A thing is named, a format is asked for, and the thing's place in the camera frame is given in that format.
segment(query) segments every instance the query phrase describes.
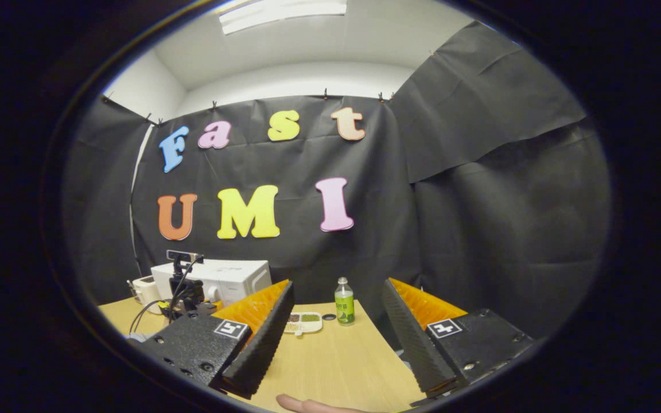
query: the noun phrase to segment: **yellow letter m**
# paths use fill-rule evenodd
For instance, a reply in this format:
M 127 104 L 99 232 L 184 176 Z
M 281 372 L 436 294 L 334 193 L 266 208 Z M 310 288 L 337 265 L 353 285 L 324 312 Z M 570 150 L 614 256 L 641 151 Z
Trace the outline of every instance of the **yellow letter m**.
M 244 204 L 241 194 L 235 188 L 218 192 L 221 199 L 221 229 L 218 238 L 228 240 L 236 238 L 236 231 L 231 225 L 233 220 L 242 237 L 249 233 L 252 221 L 254 238 L 271 238 L 280 235 L 280 228 L 275 225 L 275 195 L 278 189 L 274 185 L 263 185 L 254 191 L 249 204 Z

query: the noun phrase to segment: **white printer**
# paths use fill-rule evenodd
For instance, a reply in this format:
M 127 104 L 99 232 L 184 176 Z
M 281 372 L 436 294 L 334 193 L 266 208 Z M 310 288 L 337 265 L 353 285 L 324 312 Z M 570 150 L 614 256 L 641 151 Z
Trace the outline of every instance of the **white printer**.
M 152 267 L 152 277 L 162 300 L 173 297 L 170 290 L 172 276 L 173 262 Z M 223 300 L 223 306 L 272 285 L 267 261 L 205 259 L 203 264 L 194 264 L 186 278 L 201 280 L 205 298 L 211 302 Z

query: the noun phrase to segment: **ceiling light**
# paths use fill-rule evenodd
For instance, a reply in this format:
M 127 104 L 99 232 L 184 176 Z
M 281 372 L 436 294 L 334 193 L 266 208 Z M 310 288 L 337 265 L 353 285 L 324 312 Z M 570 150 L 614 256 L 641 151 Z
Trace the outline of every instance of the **ceiling light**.
M 311 15 L 344 15 L 346 0 L 260 0 L 218 16 L 223 34 L 272 21 Z

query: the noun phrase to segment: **food tray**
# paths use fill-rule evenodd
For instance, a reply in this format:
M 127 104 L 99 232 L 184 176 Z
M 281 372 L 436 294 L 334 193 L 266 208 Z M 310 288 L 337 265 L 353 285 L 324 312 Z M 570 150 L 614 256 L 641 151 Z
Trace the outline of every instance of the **food tray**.
M 308 318 L 314 318 L 316 321 L 307 321 Z M 314 333 L 322 328 L 323 319 L 320 317 L 320 312 L 301 311 L 289 314 L 284 332 L 301 336 L 303 333 Z

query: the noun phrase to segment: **black fabric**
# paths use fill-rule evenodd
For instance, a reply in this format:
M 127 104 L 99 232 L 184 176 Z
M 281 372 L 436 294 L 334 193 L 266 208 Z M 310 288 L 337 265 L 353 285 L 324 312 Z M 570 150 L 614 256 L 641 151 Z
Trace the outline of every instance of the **black fabric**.
M 542 63 L 477 22 L 454 34 L 412 73 L 390 107 L 399 122 L 410 182 L 585 117 Z
M 63 175 L 63 223 L 74 270 L 97 304 L 129 297 L 139 278 L 129 199 L 148 123 L 113 102 L 97 101 L 75 131 Z
M 611 222 L 606 160 L 587 120 L 509 143 L 414 185 L 422 284 L 551 334 L 598 270 Z
M 352 107 L 366 136 L 351 142 L 338 135 L 331 113 Z M 270 116 L 297 110 L 301 131 L 290 141 L 270 141 Z M 197 139 L 216 120 L 227 120 L 230 142 L 222 149 L 202 149 Z M 189 128 L 180 165 L 163 172 L 158 147 L 181 126 Z M 343 177 L 344 199 L 355 225 L 341 232 L 323 232 L 323 205 L 315 183 Z M 218 191 L 237 188 L 248 203 L 261 185 L 275 185 L 276 238 L 221 240 Z M 197 194 L 191 234 L 170 241 L 158 230 L 160 196 Z M 142 272 L 163 264 L 165 250 L 199 252 L 210 259 L 267 259 L 272 281 L 291 279 L 297 303 L 333 301 L 338 277 L 345 276 L 356 298 L 386 339 L 396 345 L 379 294 L 391 276 L 418 285 L 420 272 L 417 211 L 407 183 L 405 158 L 391 110 L 377 99 L 265 99 L 218 107 L 171 120 L 155 128 L 139 165 L 132 197 L 135 242 Z M 173 206 L 173 225 L 180 227 L 181 204 Z

